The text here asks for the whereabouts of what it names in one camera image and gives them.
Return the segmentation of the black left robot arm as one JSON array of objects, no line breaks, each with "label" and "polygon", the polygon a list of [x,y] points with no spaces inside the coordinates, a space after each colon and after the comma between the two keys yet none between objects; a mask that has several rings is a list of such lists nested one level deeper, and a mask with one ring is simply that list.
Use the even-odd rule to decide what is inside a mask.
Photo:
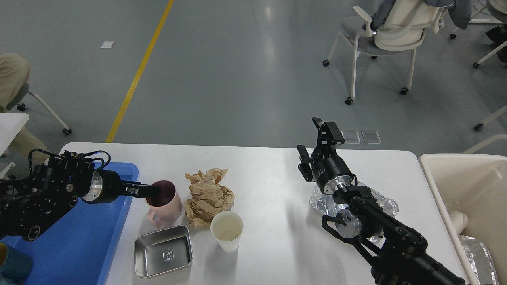
[{"label": "black left robot arm", "polygon": [[35,148],[28,155],[29,176],[1,183],[0,234],[36,240],[49,227],[75,208],[78,200],[88,204],[114,202],[119,196],[155,197],[159,186],[122,180],[106,166],[106,151],[50,153]]}]

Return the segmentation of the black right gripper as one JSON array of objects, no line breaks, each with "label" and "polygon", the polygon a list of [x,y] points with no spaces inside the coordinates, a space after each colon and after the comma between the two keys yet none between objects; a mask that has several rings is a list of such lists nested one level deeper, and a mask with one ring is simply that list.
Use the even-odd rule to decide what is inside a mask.
[{"label": "black right gripper", "polygon": [[300,160],[298,169],[306,182],[315,181],[323,194],[327,192],[331,195],[331,190],[326,191],[325,188],[329,181],[344,176],[354,179],[354,175],[336,152],[337,146],[344,144],[337,124],[324,122],[318,117],[313,117],[312,122],[318,130],[317,146],[310,156],[305,146],[297,145]]}]

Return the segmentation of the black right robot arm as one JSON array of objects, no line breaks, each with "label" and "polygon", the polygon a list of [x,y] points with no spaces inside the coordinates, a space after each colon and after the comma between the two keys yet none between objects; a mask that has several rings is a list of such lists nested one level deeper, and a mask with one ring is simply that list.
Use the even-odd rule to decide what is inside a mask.
[{"label": "black right robot arm", "polygon": [[340,241],[353,245],[371,265],[377,285],[465,285],[467,282],[426,253],[424,236],[384,212],[368,186],[360,186],[337,154],[344,137],[334,122],[312,119],[318,130],[312,154],[297,146],[299,171],[315,182],[324,195],[346,208],[323,215],[322,227]]}]

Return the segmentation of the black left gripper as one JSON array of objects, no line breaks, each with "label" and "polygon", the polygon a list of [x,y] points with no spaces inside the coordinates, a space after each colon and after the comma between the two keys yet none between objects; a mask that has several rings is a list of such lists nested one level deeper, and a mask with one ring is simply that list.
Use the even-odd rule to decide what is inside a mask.
[{"label": "black left gripper", "polygon": [[159,195],[159,186],[142,184],[135,181],[123,181],[113,170],[97,170],[93,173],[90,189],[81,199],[88,204],[110,203],[120,195],[137,198]]}]

